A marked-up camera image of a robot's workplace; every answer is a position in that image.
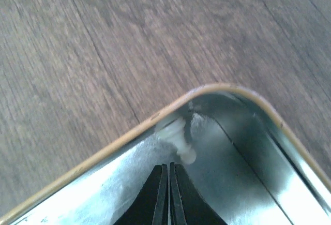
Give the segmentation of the gold metal tin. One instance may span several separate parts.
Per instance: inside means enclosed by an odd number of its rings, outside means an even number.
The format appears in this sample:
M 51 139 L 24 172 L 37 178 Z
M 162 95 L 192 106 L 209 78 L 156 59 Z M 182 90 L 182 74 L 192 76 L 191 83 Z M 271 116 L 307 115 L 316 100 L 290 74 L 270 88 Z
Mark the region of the gold metal tin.
M 184 164 L 155 127 L 185 121 Z M 190 91 L 1 218 L 1 224 L 115 224 L 154 166 L 183 165 L 226 224 L 330 224 L 330 180 L 259 94 L 214 84 Z

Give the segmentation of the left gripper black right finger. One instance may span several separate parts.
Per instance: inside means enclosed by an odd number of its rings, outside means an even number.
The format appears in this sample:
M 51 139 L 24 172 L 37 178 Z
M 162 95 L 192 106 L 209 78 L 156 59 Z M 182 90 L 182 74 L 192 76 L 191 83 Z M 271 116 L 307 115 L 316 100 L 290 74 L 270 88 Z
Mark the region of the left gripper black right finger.
M 183 165 L 170 163 L 171 224 L 226 224 L 195 188 Z

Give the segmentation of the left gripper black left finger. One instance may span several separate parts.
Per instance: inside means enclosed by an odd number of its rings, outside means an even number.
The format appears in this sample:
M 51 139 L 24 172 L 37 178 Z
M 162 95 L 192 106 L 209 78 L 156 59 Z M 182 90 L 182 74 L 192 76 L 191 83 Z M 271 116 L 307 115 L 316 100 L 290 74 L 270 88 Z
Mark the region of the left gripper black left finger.
M 131 206 L 115 224 L 168 223 L 168 167 L 154 166 Z

